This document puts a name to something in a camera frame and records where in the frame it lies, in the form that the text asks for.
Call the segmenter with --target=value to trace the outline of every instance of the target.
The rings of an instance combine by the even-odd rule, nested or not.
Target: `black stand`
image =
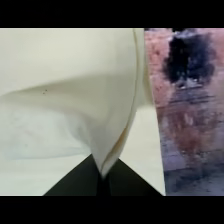
[[[121,160],[102,178],[92,155],[53,186],[45,196],[162,196]]]

